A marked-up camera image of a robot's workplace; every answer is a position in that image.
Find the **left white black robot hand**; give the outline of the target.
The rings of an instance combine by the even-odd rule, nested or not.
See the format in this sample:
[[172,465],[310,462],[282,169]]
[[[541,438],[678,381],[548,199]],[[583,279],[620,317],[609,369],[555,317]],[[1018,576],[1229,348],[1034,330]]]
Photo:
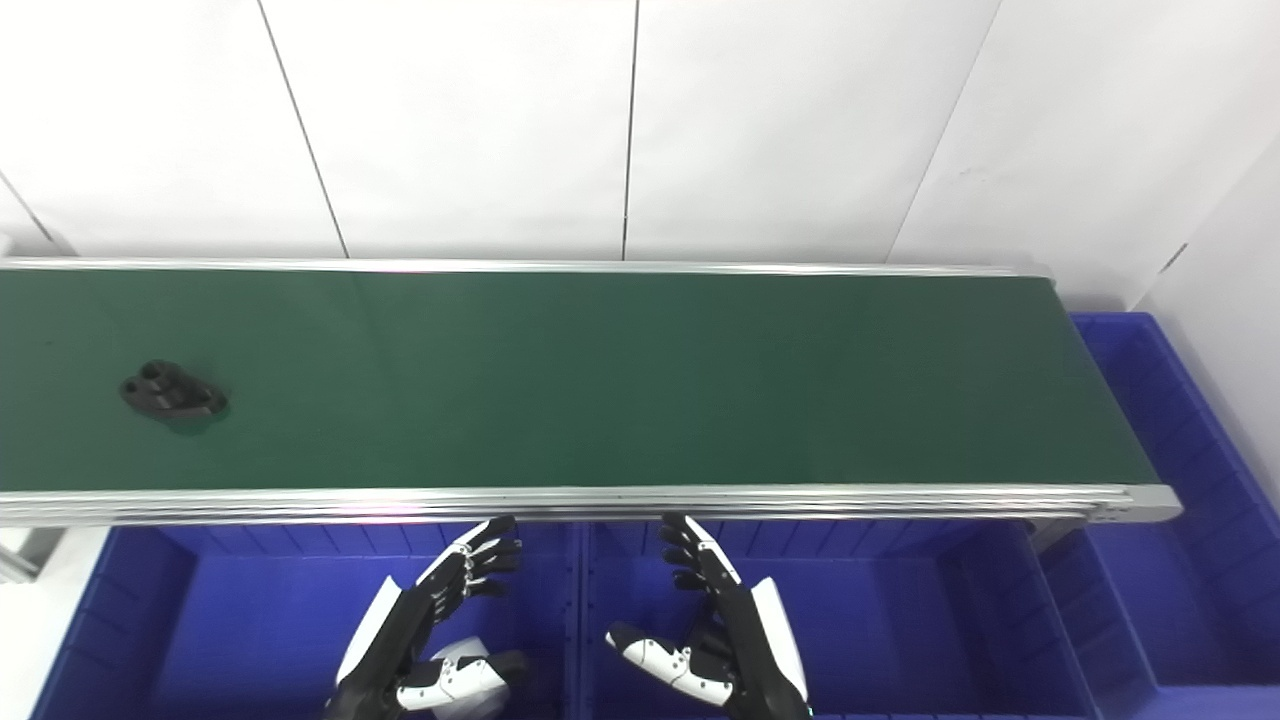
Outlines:
[[497,700],[529,674],[518,650],[424,660],[430,634],[476,596],[502,596],[494,575],[518,569],[511,515],[481,521],[451,543],[412,585],[387,577],[351,637],[324,707],[326,719],[403,719],[461,712]]

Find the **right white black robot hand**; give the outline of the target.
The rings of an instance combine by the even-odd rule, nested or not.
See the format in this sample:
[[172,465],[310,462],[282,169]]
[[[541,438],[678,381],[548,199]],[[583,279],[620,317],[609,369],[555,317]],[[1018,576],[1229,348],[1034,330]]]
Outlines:
[[806,674],[774,580],[745,584],[694,518],[666,512],[660,521],[673,584],[701,593],[701,615],[681,642],[613,623],[605,643],[632,667],[728,719],[810,719]]

